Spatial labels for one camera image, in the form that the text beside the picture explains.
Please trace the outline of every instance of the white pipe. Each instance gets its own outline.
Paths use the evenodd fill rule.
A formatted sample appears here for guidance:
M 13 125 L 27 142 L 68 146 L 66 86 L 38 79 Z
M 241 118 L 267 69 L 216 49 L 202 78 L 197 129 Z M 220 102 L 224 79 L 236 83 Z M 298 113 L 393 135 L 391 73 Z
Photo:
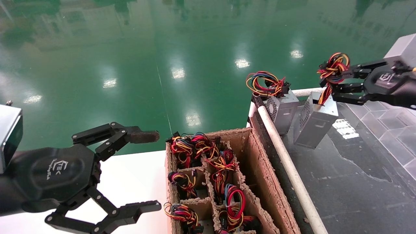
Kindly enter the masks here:
M 250 110 L 248 111 L 248 116 L 251 118 L 254 116 L 254 112 L 256 112 L 256 105 L 254 102 L 250 103 Z
M 325 88 L 312 88 L 312 89 L 302 89 L 302 90 L 292 90 L 296 97 L 306 97 L 309 96 L 312 92 L 323 92 Z
M 276 130 L 275 125 L 267 113 L 266 107 L 259 107 L 258 112 L 270 138 L 272 139 L 273 145 L 279 154 L 279 158 L 282 161 L 283 167 L 285 168 L 293 188 L 295 189 L 296 195 L 299 198 L 300 204 L 302 205 L 306 217 L 309 220 L 309 224 L 311 225 L 313 232 L 315 234 L 328 234 L 328 231 L 325 228 L 322 219 L 319 217 L 318 211 L 316 210 L 315 205 L 313 204 L 308 191 L 306 190 L 305 185 L 303 184 L 302 179 L 300 178 L 299 173 L 297 172 L 296 167 Z
M 254 116 L 254 112 L 256 112 L 256 105 L 254 104 L 254 102 L 250 103 L 250 109 L 248 110 L 248 117 L 251 118 Z M 247 122 L 246 127 L 251 127 L 250 123 Z

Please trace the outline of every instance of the gripper logo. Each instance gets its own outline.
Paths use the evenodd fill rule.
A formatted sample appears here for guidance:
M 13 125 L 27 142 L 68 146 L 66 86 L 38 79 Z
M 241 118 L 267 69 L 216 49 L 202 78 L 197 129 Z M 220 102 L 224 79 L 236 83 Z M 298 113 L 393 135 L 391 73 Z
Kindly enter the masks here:
M 53 159 L 52 162 L 49 164 L 46 180 L 49 180 L 51 178 L 52 172 L 55 173 L 55 175 L 61 174 L 61 171 L 64 171 L 67 168 L 68 162 L 61 160 L 58 162 L 58 159 Z

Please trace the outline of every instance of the wire harness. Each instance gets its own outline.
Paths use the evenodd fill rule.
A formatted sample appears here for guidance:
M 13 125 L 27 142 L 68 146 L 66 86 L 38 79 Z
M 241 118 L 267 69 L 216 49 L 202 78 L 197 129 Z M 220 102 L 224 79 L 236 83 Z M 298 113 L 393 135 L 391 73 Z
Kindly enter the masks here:
M 198 215 L 192 209 L 182 204 L 171 204 L 169 202 L 163 205 L 165 214 L 174 220 L 179 220 L 187 227 L 189 234 L 203 233 L 204 227 L 198 223 Z
M 319 97 L 318 104 L 323 105 L 332 93 L 331 84 L 339 84 L 344 81 L 341 76 L 343 71 L 349 69 L 350 60 L 346 54 L 335 53 L 327 62 L 322 63 L 317 71 L 321 80 L 326 80 L 327 87 Z
M 259 80 L 264 80 L 267 87 L 260 85 Z M 276 96 L 277 98 L 288 94 L 290 86 L 290 83 L 285 81 L 285 77 L 279 80 L 275 75 L 266 71 L 248 74 L 245 84 L 255 95 Z
M 231 202 L 233 196 L 238 196 L 239 206 L 233 207 Z M 227 229 L 228 232 L 234 233 L 238 230 L 249 231 L 260 229 L 260 221 L 255 216 L 245 216 L 245 196 L 243 192 L 233 184 L 227 184 L 225 186 L 225 210 L 220 211 L 221 217 L 227 216 L 227 225 L 222 224 L 223 229 Z
M 231 149 L 225 149 L 220 152 L 217 162 L 209 161 L 209 163 L 216 169 L 216 173 L 214 173 L 211 177 L 214 181 L 214 190 L 218 204 L 222 204 L 223 202 L 225 195 L 225 183 L 228 181 L 230 172 L 235 171 L 236 164 L 234 158 L 234 152 Z
M 218 157 L 220 154 L 218 149 L 220 137 L 209 140 L 201 132 L 197 132 L 191 136 L 181 136 L 178 132 L 175 132 L 173 137 L 167 139 L 166 142 L 171 143 L 171 150 L 178 157 L 179 169 L 200 166 L 202 154 L 207 159 Z
M 196 182 L 197 172 L 196 170 L 192 171 L 192 180 L 187 174 L 170 172 L 168 174 L 168 180 L 171 184 L 178 186 L 179 189 L 186 193 L 186 199 L 196 198 L 195 182 Z

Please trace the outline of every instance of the green epoxy floor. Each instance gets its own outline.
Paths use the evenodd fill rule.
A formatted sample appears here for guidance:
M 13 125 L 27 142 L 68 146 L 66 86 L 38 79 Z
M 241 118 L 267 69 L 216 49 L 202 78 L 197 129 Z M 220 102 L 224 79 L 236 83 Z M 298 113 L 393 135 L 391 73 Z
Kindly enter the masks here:
M 2 1 L 0 102 L 23 108 L 20 150 L 68 147 L 116 121 L 171 132 L 245 127 L 245 77 L 267 70 L 318 86 L 334 52 L 383 57 L 415 33 L 413 0 Z

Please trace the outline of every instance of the cardboard box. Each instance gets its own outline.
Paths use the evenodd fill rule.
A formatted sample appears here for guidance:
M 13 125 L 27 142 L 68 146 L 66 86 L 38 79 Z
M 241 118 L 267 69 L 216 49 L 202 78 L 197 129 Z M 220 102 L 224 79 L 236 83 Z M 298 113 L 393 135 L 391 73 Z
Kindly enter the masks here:
M 252 131 L 251 128 L 244 128 L 213 132 L 206 135 L 210 139 L 220 136 L 221 142 L 231 147 L 234 151 L 238 166 L 233 176 L 233 182 L 243 191 L 246 197 L 244 213 L 256 216 L 260 220 L 263 226 L 262 233 L 300 234 L 290 205 L 280 187 L 274 169 L 260 143 L 257 133 Z M 170 203 L 180 202 L 189 206 L 195 210 L 199 219 L 203 220 L 204 228 L 208 231 L 204 231 L 204 233 L 216 233 L 220 229 L 219 211 L 224 208 L 224 205 L 217 205 L 214 201 L 214 188 L 211 182 L 212 167 L 206 162 L 206 158 L 203 157 L 201 167 L 178 169 L 177 159 L 172 155 L 170 146 L 170 143 L 166 143 L 166 177 L 172 171 L 190 173 L 193 169 L 197 169 L 197 184 L 206 186 L 208 196 L 202 199 L 179 200 L 176 186 L 166 181 L 167 201 Z M 168 231 L 171 234 L 183 233 L 181 224 L 171 219 L 168 222 Z M 256 232 L 236 233 L 254 234 Z

